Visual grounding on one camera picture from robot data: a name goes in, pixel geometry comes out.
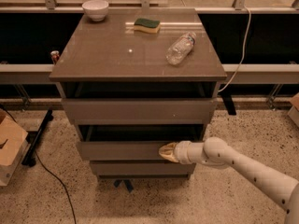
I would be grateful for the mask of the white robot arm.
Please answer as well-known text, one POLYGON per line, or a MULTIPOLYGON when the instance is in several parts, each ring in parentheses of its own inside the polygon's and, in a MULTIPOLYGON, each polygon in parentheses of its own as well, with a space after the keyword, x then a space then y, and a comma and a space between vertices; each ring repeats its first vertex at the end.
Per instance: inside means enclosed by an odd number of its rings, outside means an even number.
POLYGON ((284 224, 299 224, 299 181, 237 152, 218 137, 170 143, 160 147, 159 155, 181 164, 230 166, 285 211, 284 224))

